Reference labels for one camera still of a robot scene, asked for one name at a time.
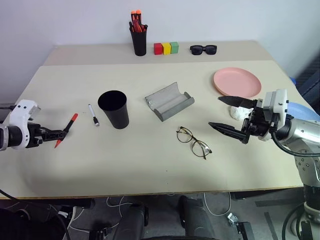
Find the white marker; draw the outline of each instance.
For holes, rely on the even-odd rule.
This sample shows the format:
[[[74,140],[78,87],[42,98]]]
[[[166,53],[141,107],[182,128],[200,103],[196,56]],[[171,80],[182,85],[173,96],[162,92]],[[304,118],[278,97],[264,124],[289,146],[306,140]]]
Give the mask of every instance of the white marker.
[[[98,119],[96,118],[95,112],[94,112],[94,110],[92,109],[91,104],[88,104],[88,107],[89,107],[90,112],[91,112],[91,114],[92,114],[94,125],[96,125],[97,127],[99,127],[99,126],[100,126],[100,123],[98,122]]]

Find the yellow block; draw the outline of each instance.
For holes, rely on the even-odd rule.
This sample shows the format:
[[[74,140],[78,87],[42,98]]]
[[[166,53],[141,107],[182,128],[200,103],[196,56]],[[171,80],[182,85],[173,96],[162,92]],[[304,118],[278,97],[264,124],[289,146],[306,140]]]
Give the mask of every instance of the yellow block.
[[[171,54],[171,45],[169,42],[161,43],[163,46],[163,54],[168,55]]]

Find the eyeglasses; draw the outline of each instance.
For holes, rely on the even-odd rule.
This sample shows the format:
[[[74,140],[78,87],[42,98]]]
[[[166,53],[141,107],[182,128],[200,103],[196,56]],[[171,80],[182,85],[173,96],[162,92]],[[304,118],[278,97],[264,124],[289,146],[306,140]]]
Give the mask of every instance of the eyeglasses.
[[[208,154],[212,154],[212,151],[210,150],[207,144],[205,144],[203,141],[199,141],[198,139],[196,139],[193,136],[192,132],[183,126],[179,127],[176,131],[176,137],[182,143],[189,143],[193,139],[195,142],[192,144],[191,150],[193,154],[198,157],[206,159],[206,156]]]
[[[217,46],[216,45],[207,45],[207,46],[201,46],[201,45],[193,45],[190,46],[191,53],[193,55],[200,55],[203,51],[206,52],[206,54],[214,55],[217,52]]]

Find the sunglasses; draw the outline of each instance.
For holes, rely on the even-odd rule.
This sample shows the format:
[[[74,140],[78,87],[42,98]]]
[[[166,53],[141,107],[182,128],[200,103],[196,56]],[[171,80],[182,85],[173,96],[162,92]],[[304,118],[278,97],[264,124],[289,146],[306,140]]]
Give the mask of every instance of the sunglasses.
[[[201,45],[193,45],[190,46],[191,53],[193,55],[200,55],[203,51],[206,52],[206,54],[214,55],[217,52],[217,46],[216,45],[207,45],[207,46],[201,46]]]

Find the pink plate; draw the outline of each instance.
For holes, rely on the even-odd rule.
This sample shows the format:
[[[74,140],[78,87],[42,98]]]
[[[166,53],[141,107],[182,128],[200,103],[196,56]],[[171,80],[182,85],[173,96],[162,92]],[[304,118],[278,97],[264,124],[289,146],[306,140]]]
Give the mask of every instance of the pink plate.
[[[261,91],[259,79],[251,72],[238,67],[226,67],[216,71],[213,84],[226,96],[251,98]]]

